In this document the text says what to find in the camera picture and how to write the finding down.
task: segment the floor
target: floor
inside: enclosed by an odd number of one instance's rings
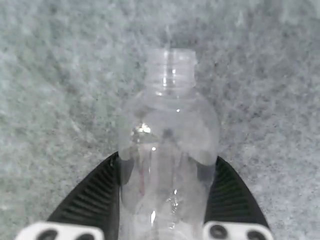
[[[196,51],[219,154],[276,239],[320,236],[320,1],[1,0],[0,233],[45,220],[117,150],[149,47]]]

